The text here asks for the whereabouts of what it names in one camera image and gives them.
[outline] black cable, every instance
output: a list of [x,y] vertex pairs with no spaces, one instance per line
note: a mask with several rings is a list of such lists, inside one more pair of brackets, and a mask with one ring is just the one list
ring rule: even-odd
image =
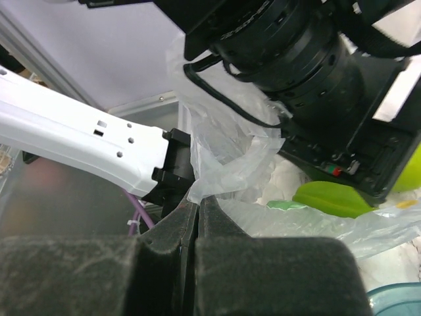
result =
[[193,82],[196,86],[201,88],[203,91],[208,93],[210,96],[214,97],[218,101],[223,102],[223,104],[227,105],[231,110],[236,112],[239,116],[243,119],[252,122],[261,127],[265,128],[281,128],[281,124],[278,125],[269,125],[261,120],[255,118],[253,115],[249,114],[248,112],[244,111],[237,103],[228,99],[225,95],[220,93],[218,90],[214,89],[210,84],[204,81],[197,73],[208,69],[209,67],[216,65],[221,61],[221,57],[209,55],[196,63],[185,64],[183,69],[184,73],[186,74],[187,78]]

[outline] plastic bag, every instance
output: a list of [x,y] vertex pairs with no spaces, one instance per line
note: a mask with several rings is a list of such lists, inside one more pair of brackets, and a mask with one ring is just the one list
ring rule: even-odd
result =
[[252,237],[332,237],[344,242],[357,259],[365,259],[421,235],[421,200],[407,209],[390,207],[357,219],[327,215],[316,209],[270,209],[234,200],[221,208]]
[[[280,130],[248,122],[192,84],[183,72],[183,52],[184,39],[179,38],[168,54],[168,65],[178,99],[192,117],[191,163],[198,180],[188,199],[200,204],[203,198],[223,194],[253,203],[269,183],[269,166],[283,144]],[[199,75],[254,117],[279,124],[277,112],[266,104],[267,97],[252,84],[228,76],[222,65]]]
[[[188,200],[199,204],[216,195],[221,208],[251,236],[337,238],[357,258],[376,255],[420,235],[420,204],[405,210],[388,207],[357,219],[327,215],[310,207],[281,211],[262,206],[270,200],[290,200],[308,178],[276,155],[283,144],[279,130],[247,122],[186,78],[183,52],[184,39],[180,38],[168,54],[168,67],[178,98],[192,116],[191,163],[197,181]],[[278,123],[277,113],[253,85],[238,82],[221,66],[200,76],[258,119]]]

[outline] teal container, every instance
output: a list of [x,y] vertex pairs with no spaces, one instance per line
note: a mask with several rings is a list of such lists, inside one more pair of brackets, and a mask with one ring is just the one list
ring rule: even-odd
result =
[[421,283],[384,286],[368,297],[375,316],[421,316]]

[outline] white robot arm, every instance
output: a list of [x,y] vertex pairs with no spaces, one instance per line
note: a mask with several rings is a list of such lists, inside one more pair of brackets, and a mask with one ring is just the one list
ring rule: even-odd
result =
[[0,67],[0,144],[82,169],[139,197],[157,182],[164,131],[128,122]]

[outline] screw hole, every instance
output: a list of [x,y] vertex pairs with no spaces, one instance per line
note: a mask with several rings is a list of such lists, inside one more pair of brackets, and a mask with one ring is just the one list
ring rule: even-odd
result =
[[329,66],[333,66],[336,62],[336,56],[335,55],[331,55],[329,57]]

